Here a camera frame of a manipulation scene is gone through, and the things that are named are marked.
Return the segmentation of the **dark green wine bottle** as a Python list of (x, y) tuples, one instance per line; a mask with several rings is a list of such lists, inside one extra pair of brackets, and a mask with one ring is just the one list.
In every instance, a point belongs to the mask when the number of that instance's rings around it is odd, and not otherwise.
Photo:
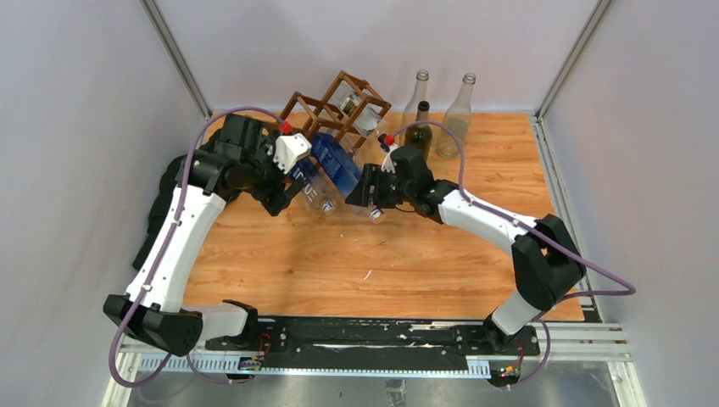
[[(429, 102), (421, 100), (417, 108), (415, 121), (422, 122), (429, 120)], [(422, 123), (408, 127), (404, 134), (404, 145), (417, 148), (421, 152), (423, 159), (427, 161), (432, 145), (432, 129), (428, 124)]]

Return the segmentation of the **clear bottle with black label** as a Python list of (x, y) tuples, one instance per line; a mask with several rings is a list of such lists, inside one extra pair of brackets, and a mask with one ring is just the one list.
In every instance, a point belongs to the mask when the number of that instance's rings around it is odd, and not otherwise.
[(416, 118), (418, 105), (422, 100), (426, 99), (426, 89), (429, 80), (429, 72), (427, 70), (418, 70), (415, 75), (415, 85), (409, 102), (405, 105), (401, 128), (404, 128)]

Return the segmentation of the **brown wooden wine rack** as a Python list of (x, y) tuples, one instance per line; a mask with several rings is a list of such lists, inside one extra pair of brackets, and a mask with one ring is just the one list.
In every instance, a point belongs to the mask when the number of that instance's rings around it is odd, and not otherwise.
[[(361, 96), (359, 107), (349, 118), (344, 116), (338, 108), (330, 103), (331, 96), (341, 82), (348, 83), (352, 89)], [(330, 130), (337, 140), (347, 137), (352, 145), (350, 153), (355, 155), (370, 138), (370, 136), (367, 138), (362, 137), (358, 131), (353, 128), (354, 120), (368, 104), (380, 115), (382, 120), (392, 107), (392, 104), (383, 98), (368, 81), (341, 70), (327, 88), (322, 98), (312, 98), (301, 92), (294, 92), (281, 111), (280, 117), (286, 120), (292, 111), (299, 107), (300, 110), (306, 114), (306, 120), (298, 127), (298, 130), (308, 139), (312, 139), (318, 131)], [(371, 136), (376, 134), (380, 124)]]

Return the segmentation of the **clear tall wine bottle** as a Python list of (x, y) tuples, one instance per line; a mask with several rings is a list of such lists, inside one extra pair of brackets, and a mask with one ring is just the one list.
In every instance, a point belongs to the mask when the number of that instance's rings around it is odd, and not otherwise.
[(456, 157), (464, 144), (471, 124), (471, 97), (476, 80), (473, 73), (464, 75), (458, 94), (443, 117), (443, 126), (449, 131), (441, 130), (438, 137), (436, 151), (440, 157)]

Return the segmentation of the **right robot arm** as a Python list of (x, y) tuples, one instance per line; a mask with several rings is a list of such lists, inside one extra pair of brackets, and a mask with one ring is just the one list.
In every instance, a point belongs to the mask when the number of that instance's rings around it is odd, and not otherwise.
[(496, 354), (515, 347), (518, 332), (557, 305), (587, 272), (559, 217), (518, 215), (475, 198), (457, 183), (435, 178), (413, 146), (394, 149), (383, 164), (365, 164), (345, 201), (377, 209), (409, 204), (418, 215), (469, 231), (511, 257), (516, 289), (483, 322), (484, 342)]

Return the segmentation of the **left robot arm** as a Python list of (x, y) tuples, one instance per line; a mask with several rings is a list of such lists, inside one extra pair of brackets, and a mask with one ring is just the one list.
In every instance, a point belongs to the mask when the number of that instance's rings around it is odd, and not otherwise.
[(227, 115), (214, 133), (202, 133), (199, 147), (165, 173), (136, 259), (137, 276), (124, 293), (107, 297), (104, 314), (126, 337), (174, 356), (213, 339), (253, 348), (260, 336), (257, 310), (236, 300), (190, 309), (183, 303), (187, 282), (226, 206), (245, 193), (278, 215), (304, 187), (290, 173), (310, 150), (288, 123), (240, 114)]

